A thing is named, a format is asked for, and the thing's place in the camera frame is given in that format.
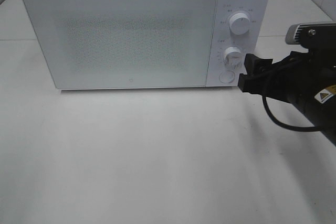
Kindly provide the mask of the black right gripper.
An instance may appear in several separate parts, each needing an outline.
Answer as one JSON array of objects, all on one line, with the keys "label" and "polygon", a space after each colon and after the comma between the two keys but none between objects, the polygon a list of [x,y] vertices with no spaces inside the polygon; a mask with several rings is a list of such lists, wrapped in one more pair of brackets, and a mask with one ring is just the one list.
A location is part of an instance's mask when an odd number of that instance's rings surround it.
[{"label": "black right gripper", "polygon": [[242,92],[262,95],[266,89],[266,97],[293,103],[301,97],[313,98],[335,84],[335,22],[291,25],[285,42],[309,51],[292,51],[276,63],[247,54],[244,62],[247,73],[240,74],[238,79]]}]

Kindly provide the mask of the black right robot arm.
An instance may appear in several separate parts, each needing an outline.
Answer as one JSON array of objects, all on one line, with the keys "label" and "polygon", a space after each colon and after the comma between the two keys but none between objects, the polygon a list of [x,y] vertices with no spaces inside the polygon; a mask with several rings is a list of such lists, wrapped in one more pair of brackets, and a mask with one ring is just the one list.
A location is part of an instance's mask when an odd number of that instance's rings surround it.
[{"label": "black right robot arm", "polygon": [[[262,97],[269,118],[279,127],[296,132],[322,132],[335,143],[335,22],[291,25],[285,42],[307,52],[292,51],[282,61],[247,54],[245,74],[240,74],[242,92]],[[292,126],[271,112],[267,98],[292,104],[313,125]]]}]

